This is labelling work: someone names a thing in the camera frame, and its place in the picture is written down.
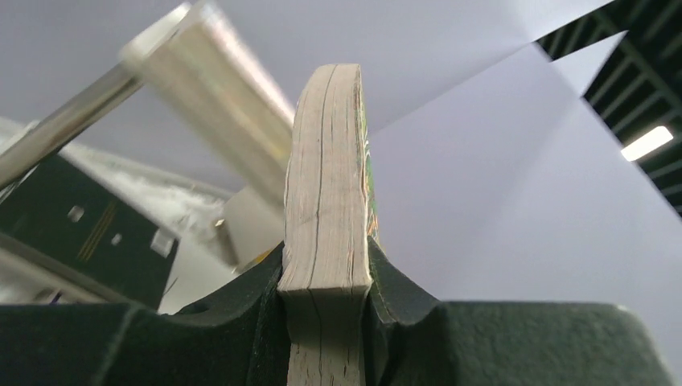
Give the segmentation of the green 65-storey treehouse book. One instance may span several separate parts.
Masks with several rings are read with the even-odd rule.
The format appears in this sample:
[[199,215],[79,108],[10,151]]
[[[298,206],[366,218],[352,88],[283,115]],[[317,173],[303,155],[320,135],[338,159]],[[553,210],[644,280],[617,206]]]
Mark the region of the green 65-storey treehouse book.
[[288,384],[362,385],[368,259],[368,139],[358,64],[316,69],[296,109],[285,186]]

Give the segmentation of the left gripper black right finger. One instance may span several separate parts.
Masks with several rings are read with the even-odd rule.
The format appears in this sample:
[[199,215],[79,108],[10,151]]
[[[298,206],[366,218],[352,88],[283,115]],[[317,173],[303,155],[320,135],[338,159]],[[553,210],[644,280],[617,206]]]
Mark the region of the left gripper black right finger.
[[673,385],[641,321],[594,302],[440,301],[368,244],[369,385]]

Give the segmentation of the dark green forest book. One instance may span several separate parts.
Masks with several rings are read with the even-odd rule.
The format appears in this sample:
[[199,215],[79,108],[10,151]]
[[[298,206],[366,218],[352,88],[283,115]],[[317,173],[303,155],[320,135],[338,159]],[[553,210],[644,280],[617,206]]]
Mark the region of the dark green forest book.
[[59,155],[1,192],[1,248],[103,300],[159,308],[179,244]]

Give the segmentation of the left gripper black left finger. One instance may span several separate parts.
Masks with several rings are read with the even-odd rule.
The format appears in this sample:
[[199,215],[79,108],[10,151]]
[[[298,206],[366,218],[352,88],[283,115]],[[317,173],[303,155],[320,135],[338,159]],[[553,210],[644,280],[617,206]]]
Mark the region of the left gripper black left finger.
[[4,385],[283,385],[282,249],[178,313],[132,304],[4,306]]

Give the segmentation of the white two-tier shelf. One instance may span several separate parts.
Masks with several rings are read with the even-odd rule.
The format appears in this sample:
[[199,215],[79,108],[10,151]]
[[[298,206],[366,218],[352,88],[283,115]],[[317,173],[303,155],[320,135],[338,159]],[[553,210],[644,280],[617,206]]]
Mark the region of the white two-tier shelf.
[[[1,192],[59,155],[180,238],[173,314],[281,240],[294,111],[227,15],[181,2],[102,53],[100,33],[39,47],[51,29],[1,4]],[[114,302],[1,248],[4,306]]]

